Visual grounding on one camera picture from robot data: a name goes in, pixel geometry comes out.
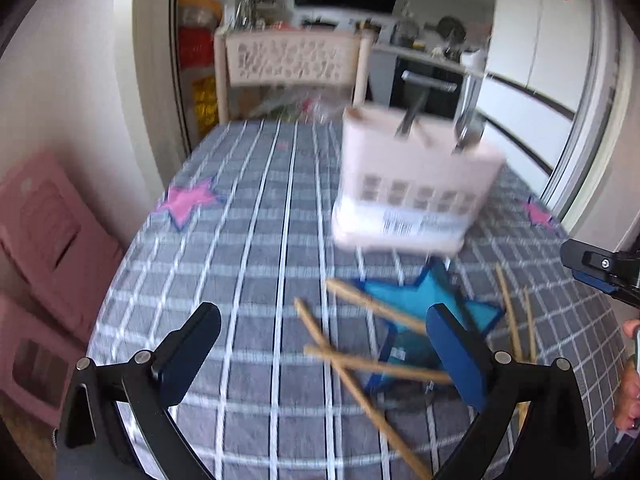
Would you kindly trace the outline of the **person's right hand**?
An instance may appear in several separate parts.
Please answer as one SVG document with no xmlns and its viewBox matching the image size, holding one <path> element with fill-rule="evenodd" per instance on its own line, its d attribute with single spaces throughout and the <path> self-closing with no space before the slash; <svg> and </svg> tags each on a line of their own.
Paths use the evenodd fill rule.
<svg viewBox="0 0 640 480">
<path fill-rule="evenodd" d="M 614 424 L 620 431 L 628 431 L 636 426 L 640 416 L 639 387 L 636 358 L 630 358 L 625 364 L 615 397 Z"/>
</svg>

